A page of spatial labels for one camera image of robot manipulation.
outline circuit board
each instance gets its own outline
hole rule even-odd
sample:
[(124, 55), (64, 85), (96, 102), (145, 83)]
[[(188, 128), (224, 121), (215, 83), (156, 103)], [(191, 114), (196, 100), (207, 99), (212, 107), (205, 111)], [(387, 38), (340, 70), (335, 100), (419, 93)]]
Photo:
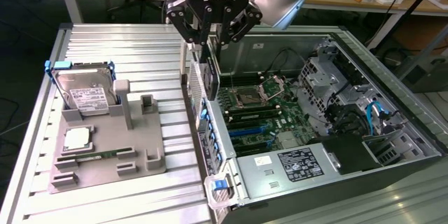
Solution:
[(279, 78), (220, 88), (217, 98), (237, 156), (303, 146), (316, 137), (295, 93)]

